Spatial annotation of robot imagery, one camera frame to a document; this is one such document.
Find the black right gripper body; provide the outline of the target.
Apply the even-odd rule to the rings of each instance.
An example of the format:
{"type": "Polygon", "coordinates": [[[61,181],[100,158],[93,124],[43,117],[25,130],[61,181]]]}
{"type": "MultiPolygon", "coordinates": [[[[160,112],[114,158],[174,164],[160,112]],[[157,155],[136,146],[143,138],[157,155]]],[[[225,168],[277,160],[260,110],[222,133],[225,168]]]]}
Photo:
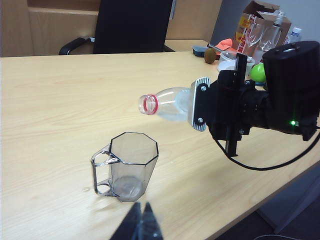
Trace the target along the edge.
{"type": "Polygon", "coordinates": [[[250,104],[248,95],[256,88],[252,80],[245,80],[248,57],[236,54],[235,69],[222,70],[210,85],[210,119],[207,123],[214,140],[225,141],[226,155],[237,156],[237,143],[248,135],[252,125],[245,119],[250,104]]]}

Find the finger of the ribbed silver right gripper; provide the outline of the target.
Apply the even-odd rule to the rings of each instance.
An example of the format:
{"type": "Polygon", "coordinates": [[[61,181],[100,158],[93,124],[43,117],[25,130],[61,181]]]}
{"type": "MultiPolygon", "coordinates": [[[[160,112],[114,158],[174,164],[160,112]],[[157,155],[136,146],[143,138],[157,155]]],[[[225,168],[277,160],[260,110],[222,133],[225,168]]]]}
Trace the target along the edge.
{"type": "Polygon", "coordinates": [[[188,99],[188,123],[197,131],[206,130],[206,97],[210,89],[211,80],[203,76],[195,80],[190,86],[188,99]]]}

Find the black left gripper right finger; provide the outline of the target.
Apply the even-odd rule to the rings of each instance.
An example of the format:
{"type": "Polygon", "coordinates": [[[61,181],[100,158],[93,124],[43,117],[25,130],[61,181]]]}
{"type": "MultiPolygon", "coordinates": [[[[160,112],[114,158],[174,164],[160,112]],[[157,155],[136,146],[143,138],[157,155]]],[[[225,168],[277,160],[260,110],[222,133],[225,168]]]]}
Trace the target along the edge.
{"type": "Polygon", "coordinates": [[[155,214],[149,202],[145,204],[144,211],[141,215],[139,239],[140,240],[162,240],[163,239],[160,225],[157,222],[157,219],[155,217],[155,214]]]}

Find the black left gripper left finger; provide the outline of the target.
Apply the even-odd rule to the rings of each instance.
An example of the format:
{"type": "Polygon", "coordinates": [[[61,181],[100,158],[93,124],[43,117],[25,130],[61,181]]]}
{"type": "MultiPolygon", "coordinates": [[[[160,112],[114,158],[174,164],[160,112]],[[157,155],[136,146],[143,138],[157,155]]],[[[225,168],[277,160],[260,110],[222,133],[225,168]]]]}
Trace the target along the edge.
{"type": "Polygon", "coordinates": [[[141,225],[141,204],[135,202],[110,240],[138,240],[141,225]]]}

